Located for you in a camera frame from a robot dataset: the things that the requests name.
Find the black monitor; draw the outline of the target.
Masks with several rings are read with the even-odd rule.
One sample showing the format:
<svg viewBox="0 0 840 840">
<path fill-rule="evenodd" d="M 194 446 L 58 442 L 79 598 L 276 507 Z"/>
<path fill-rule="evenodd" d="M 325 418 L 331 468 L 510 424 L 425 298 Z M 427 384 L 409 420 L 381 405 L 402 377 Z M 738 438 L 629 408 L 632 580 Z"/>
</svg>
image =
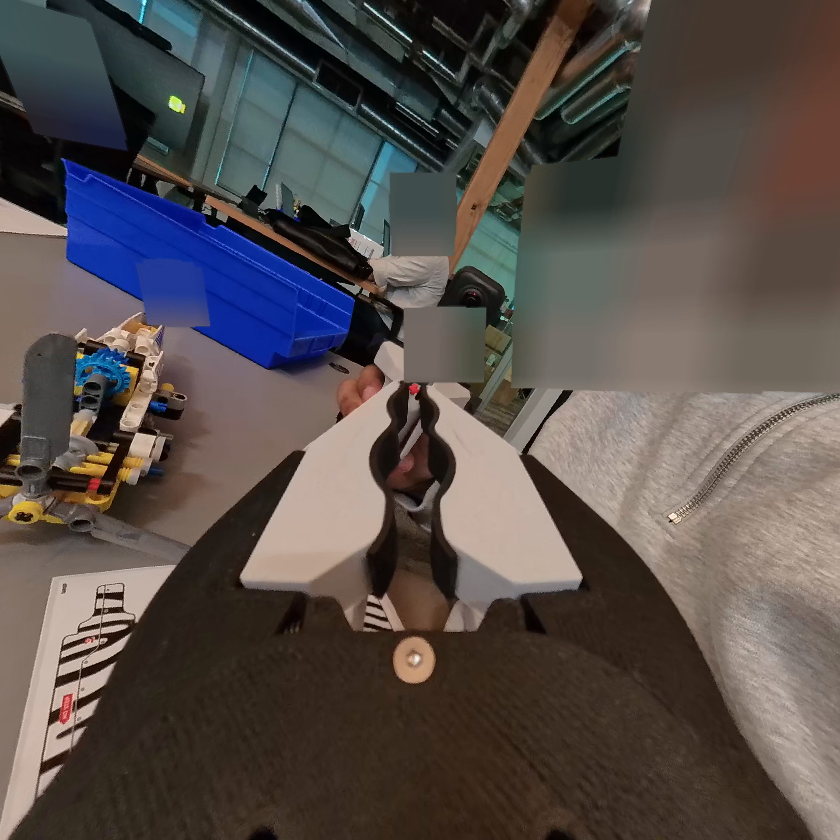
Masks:
<svg viewBox="0 0 840 840">
<path fill-rule="evenodd" d="M 189 134 L 204 76 L 109 2 L 2 2 L 2 70 L 36 134 L 136 154 Z"/>
</svg>

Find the person's grey hoodie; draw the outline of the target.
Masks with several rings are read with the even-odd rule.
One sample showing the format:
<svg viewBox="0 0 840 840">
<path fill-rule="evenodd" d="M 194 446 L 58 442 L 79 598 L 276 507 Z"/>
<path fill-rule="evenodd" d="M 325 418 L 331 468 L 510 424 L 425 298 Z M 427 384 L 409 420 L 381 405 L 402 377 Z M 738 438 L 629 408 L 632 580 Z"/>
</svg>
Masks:
<svg viewBox="0 0 840 840">
<path fill-rule="evenodd" d="M 839 835 L 839 395 L 574 392 L 530 455 L 678 606 L 770 777 Z"/>
</svg>

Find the lego airplane model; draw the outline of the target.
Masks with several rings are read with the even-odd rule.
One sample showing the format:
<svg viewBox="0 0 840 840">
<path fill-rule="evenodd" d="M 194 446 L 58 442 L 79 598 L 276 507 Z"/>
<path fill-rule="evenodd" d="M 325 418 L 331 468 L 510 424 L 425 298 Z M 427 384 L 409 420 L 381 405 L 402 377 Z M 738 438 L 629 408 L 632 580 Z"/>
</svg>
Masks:
<svg viewBox="0 0 840 840">
<path fill-rule="evenodd" d="M 188 546 L 109 515 L 118 491 L 162 476 L 186 396 L 162 381 L 165 328 L 139 311 L 97 338 L 49 333 L 28 348 L 20 402 L 2 404 L 1 516 L 174 564 Z"/>
</svg>

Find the blue plastic bin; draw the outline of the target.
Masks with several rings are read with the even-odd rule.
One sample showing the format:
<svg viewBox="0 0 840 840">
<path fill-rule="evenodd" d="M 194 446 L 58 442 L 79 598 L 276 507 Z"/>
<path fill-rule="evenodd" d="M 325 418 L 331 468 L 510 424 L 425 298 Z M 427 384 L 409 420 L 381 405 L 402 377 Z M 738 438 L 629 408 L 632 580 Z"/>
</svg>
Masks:
<svg viewBox="0 0 840 840">
<path fill-rule="evenodd" d="M 354 299 L 207 216 L 72 162 L 65 168 L 66 257 L 142 298 L 141 269 L 176 260 L 203 275 L 197 330 L 273 369 L 340 347 Z"/>
</svg>

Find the wooden post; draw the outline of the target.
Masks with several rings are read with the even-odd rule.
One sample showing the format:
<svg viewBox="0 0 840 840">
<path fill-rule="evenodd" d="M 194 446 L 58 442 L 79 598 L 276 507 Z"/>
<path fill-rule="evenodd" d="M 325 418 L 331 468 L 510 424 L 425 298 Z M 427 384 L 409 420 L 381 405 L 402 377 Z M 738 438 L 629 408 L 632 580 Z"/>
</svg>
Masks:
<svg viewBox="0 0 840 840">
<path fill-rule="evenodd" d="M 448 259 L 450 273 L 465 253 L 591 6 L 589 1 L 562 1 L 549 18 L 458 203 L 455 251 Z"/>
</svg>

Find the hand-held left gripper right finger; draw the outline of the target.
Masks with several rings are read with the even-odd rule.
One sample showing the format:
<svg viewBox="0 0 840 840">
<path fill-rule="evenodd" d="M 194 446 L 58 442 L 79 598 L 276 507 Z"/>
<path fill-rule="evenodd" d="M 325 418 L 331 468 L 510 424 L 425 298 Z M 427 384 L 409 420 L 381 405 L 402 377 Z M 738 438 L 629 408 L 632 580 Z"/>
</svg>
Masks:
<svg viewBox="0 0 840 840">
<path fill-rule="evenodd" d="M 436 385 L 423 386 L 418 403 L 437 483 L 430 564 L 455 602 L 444 630 L 477 630 L 496 601 L 577 591 L 583 574 L 518 451 Z"/>
</svg>

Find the black bag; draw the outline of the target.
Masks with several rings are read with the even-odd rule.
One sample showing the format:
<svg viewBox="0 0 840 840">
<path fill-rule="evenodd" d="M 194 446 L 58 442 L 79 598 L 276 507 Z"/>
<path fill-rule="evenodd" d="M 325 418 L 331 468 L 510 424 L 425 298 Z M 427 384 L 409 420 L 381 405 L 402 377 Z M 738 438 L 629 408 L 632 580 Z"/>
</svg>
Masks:
<svg viewBox="0 0 840 840">
<path fill-rule="evenodd" d="M 307 204 L 300 205 L 298 210 L 298 215 L 294 217 L 275 208 L 267 208 L 262 215 L 268 225 L 283 238 L 325 259 L 355 279 L 372 280 L 371 264 L 351 246 L 350 227 L 347 224 L 332 225 Z"/>
</svg>

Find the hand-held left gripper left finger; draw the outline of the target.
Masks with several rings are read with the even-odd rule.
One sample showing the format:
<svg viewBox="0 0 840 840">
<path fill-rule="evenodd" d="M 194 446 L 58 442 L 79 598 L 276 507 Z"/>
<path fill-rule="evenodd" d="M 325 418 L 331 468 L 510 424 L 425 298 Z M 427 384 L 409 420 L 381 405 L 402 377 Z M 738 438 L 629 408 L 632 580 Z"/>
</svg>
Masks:
<svg viewBox="0 0 840 840">
<path fill-rule="evenodd" d="M 396 567 L 394 498 L 410 388 L 389 384 L 305 449 L 239 579 L 256 591 L 301 593 L 339 604 L 364 630 L 369 596 Z"/>
</svg>

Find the person's right hand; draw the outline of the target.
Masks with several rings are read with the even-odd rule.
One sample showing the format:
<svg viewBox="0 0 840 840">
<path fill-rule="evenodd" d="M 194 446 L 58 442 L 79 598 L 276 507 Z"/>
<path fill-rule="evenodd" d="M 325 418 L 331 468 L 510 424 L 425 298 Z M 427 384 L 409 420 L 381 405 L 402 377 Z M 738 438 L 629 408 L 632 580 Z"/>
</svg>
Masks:
<svg viewBox="0 0 840 840">
<path fill-rule="evenodd" d="M 375 364 L 366 365 L 357 378 L 343 381 L 336 394 L 339 410 L 336 421 L 340 421 L 372 399 L 382 390 L 384 383 L 384 373 Z"/>
</svg>

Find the zebra sticker sheet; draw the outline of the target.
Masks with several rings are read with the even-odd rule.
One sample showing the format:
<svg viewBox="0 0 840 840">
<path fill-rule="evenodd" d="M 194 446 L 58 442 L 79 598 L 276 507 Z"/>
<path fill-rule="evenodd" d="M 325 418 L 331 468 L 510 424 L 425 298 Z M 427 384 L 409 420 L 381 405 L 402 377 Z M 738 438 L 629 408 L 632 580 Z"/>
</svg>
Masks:
<svg viewBox="0 0 840 840">
<path fill-rule="evenodd" d="M 243 561 L 54 579 L 2 838 L 247 838 L 330 832 L 338 791 L 326 748 L 340 734 L 330 691 L 362 701 L 391 688 L 387 643 L 362 677 L 350 631 L 412 631 L 388 595 L 343 609 L 304 592 L 249 589 Z M 319 764 L 319 750 L 327 758 Z"/>
</svg>

